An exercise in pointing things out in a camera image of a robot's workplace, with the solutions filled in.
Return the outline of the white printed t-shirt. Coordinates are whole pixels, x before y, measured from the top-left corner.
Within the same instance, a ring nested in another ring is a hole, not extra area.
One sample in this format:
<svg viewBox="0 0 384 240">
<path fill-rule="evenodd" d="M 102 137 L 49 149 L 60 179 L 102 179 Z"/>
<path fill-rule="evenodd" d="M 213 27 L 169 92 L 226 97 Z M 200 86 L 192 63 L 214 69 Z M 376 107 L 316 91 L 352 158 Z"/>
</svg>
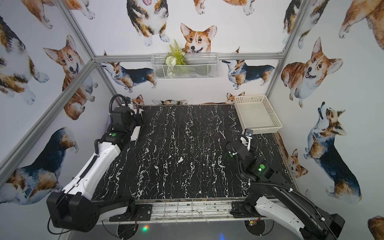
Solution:
<svg viewBox="0 0 384 240">
<path fill-rule="evenodd" d="M 131 142 L 137 141 L 139 139 L 140 131 L 141 131 L 141 126 L 136 126 L 131 134 Z"/>
</svg>

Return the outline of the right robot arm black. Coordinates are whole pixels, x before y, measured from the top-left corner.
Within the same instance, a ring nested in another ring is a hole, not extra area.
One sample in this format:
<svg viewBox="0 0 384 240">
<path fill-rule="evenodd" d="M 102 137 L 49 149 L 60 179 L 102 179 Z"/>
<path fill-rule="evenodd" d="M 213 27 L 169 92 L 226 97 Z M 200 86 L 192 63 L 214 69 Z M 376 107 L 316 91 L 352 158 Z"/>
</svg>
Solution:
<svg viewBox="0 0 384 240">
<path fill-rule="evenodd" d="M 267 217 L 290 230 L 301 240 L 336 240 L 345 220 L 329 214 L 294 190 L 282 174 L 256 157 L 251 145 L 256 139 L 247 129 L 221 140 L 221 147 L 236 161 L 238 175 L 249 185 L 249 195 L 232 203 L 230 214 L 235 219 Z"/>
</svg>

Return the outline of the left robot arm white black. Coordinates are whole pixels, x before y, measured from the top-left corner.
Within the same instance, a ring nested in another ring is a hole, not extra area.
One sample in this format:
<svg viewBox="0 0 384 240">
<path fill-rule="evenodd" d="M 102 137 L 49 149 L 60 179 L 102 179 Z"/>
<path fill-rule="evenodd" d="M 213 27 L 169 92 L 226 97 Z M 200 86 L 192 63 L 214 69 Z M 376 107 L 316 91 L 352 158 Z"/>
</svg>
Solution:
<svg viewBox="0 0 384 240">
<path fill-rule="evenodd" d="M 137 218 L 136 204 L 130 195 L 112 200 L 92 199 L 98 183 L 111 163 L 130 142 L 137 141 L 143 125 L 142 110 L 133 100 L 121 94 L 111 98 L 110 124 L 100 139 L 94 141 L 95 152 L 76 177 L 59 193 L 47 199 L 50 217 L 47 226 L 63 229 L 64 233 L 87 233 L 103 220 L 127 215 Z"/>
</svg>

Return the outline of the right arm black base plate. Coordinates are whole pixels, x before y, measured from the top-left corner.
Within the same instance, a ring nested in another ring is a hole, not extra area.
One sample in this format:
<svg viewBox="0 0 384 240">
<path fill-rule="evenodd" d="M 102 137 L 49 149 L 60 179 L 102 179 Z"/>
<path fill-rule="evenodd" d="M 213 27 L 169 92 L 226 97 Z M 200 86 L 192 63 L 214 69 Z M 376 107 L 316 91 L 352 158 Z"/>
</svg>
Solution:
<svg viewBox="0 0 384 240">
<path fill-rule="evenodd" d="M 256 207 L 246 202 L 232 202 L 230 214 L 235 218 L 255 218 L 260 214 L 257 212 Z"/>
</svg>

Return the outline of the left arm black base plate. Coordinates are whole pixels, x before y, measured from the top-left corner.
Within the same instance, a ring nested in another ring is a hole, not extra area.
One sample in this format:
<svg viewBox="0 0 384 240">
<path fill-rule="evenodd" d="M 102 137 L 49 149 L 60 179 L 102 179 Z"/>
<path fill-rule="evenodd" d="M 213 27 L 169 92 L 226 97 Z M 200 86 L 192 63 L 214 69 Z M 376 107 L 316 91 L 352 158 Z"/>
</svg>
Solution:
<svg viewBox="0 0 384 240">
<path fill-rule="evenodd" d="M 151 219 L 153 205 L 139 204 L 135 206 L 128 206 L 127 210 L 121 214 L 109 218 L 110 222 L 134 222 L 149 221 Z"/>
</svg>

